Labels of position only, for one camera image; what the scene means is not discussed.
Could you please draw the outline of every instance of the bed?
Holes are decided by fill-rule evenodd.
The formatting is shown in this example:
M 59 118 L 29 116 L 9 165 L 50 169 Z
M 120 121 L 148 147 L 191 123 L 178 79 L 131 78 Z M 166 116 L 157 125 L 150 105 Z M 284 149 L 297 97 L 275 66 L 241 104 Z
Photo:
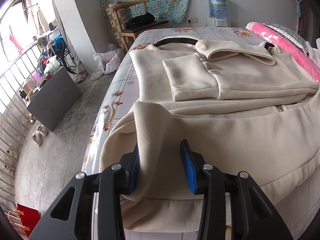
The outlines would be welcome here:
M 209 40 L 237 41 L 258 45 L 264 39 L 244 28 L 172 28 L 148 30 L 141 33 L 130 50 L 143 49 L 162 38 L 193 35 Z M 130 110 L 139 98 L 139 83 L 129 54 L 125 56 L 103 99 L 88 141 L 82 171 L 99 172 L 102 146 L 114 125 Z M 284 219 L 294 239 L 309 226 L 320 208 L 320 168 L 304 183 L 296 187 L 275 207 Z M 97 238 L 97 213 L 94 213 L 92 238 Z M 125 230 L 127 239 L 196 239 L 197 232 L 140 233 Z

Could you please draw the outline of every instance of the concrete floor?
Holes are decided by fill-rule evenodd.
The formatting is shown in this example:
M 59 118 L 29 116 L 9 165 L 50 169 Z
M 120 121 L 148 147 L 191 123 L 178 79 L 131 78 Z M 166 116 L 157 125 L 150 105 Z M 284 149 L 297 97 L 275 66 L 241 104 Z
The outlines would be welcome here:
M 53 132 L 42 137 L 40 147 L 31 139 L 39 122 L 28 131 L 15 176 L 15 203 L 41 212 L 48 209 L 63 187 L 81 171 L 88 139 L 102 100 L 115 73 L 78 85 L 83 96 Z

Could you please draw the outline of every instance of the pink pillow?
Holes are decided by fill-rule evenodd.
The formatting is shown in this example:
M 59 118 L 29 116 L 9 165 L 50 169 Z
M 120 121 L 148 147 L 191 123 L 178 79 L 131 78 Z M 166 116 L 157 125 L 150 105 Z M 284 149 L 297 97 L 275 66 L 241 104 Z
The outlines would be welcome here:
M 280 46 L 285 52 L 291 53 L 298 64 L 307 70 L 318 83 L 320 82 L 320 69 L 286 38 L 282 37 L 280 34 L 262 23 L 252 22 L 247 24 L 246 28 L 264 38 L 266 41 Z

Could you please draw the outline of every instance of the wooden chair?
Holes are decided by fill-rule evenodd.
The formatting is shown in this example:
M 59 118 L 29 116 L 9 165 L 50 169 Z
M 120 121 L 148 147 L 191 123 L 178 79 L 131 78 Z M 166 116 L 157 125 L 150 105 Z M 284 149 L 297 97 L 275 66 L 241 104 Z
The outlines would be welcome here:
M 121 29 L 121 35 L 124 38 L 124 46 L 125 46 L 127 51 L 129 50 L 129 47 L 128 47 L 127 41 L 125 39 L 125 36 L 133 37 L 133 39 L 135 40 L 140 33 L 144 32 L 146 30 L 158 29 L 160 27 L 168 28 L 168 22 L 169 21 L 156 20 L 156 21 L 153 21 L 153 22 L 151 22 L 149 24 L 145 24 L 143 26 L 127 27 L 125 29 L 122 29 L 120 18 L 119 18 L 117 10 L 120 10 L 122 8 L 127 8 L 127 7 L 130 7 L 130 6 L 136 5 L 136 4 L 143 3 L 143 7 L 144 7 L 145 12 L 148 12 L 147 5 L 146 5 L 146 2 L 148 2 L 148 1 L 149 0 L 125 2 L 125 3 L 122 3 L 122 4 L 112 8 L 112 11 L 114 11 L 116 13 L 116 19 L 117 19 L 118 25 L 119 25 L 119 27 Z

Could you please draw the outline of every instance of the chair seat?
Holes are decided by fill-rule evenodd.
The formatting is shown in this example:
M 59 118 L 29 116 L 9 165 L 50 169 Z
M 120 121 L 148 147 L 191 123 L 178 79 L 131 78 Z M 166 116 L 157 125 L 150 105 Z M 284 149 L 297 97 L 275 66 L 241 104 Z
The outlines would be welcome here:
M 127 27 L 121 33 L 136 33 L 138 31 L 142 31 L 144 29 L 151 28 L 160 24 L 165 24 L 168 22 L 169 21 L 166 21 L 166 20 L 157 20 L 139 27 Z

